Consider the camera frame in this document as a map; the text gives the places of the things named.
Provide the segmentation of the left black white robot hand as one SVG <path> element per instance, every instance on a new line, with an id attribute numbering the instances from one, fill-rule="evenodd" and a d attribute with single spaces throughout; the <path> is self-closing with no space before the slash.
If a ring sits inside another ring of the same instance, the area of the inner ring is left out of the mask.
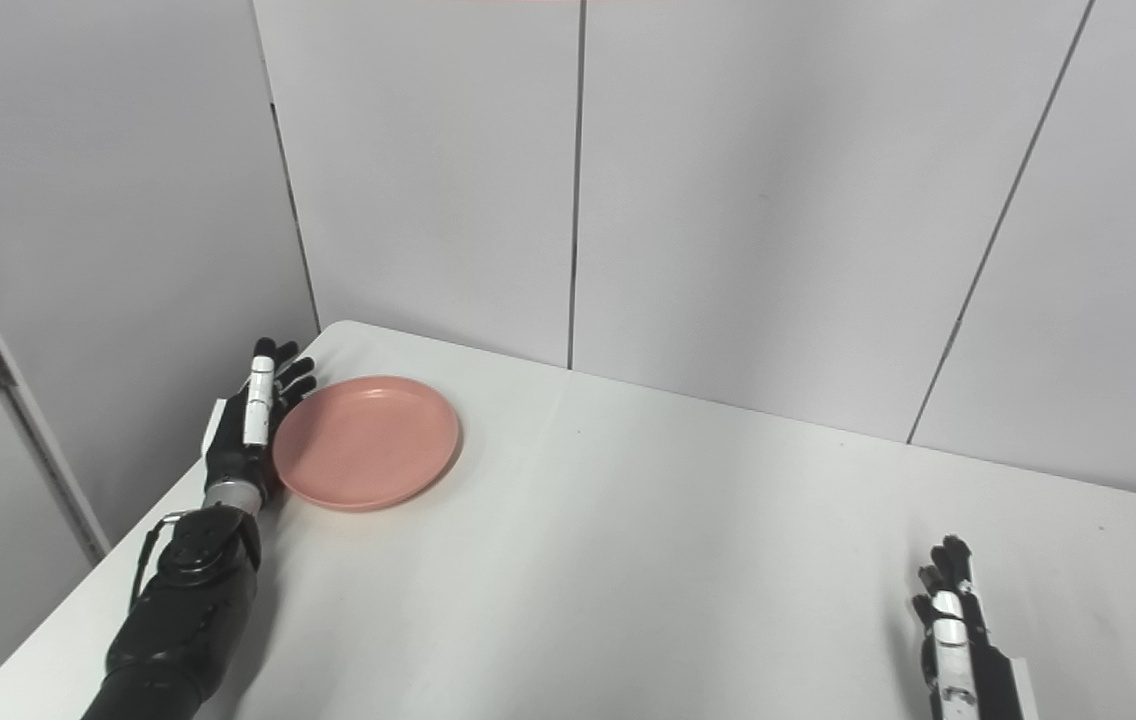
<path id="1" fill-rule="evenodd" d="M 251 487 L 261 503 L 279 488 L 274 441 L 286 415 L 317 388 L 315 360 L 300 354 L 295 341 L 270 337 L 256 342 L 243 386 L 222 405 L 203 452 L 204 491 Z"/>

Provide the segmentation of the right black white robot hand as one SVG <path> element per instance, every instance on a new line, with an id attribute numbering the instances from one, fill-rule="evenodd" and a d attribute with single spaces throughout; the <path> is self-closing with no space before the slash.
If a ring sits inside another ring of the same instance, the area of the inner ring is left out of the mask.
<path id="1" fill-rule="evenodd" d="M 946 536 L 917 570 L 911 606 L 924 625 L 920 667 L 932 719 L 1039 719 L 1028 662 L 989 639 L 972 574 L 972 551 Z"/>

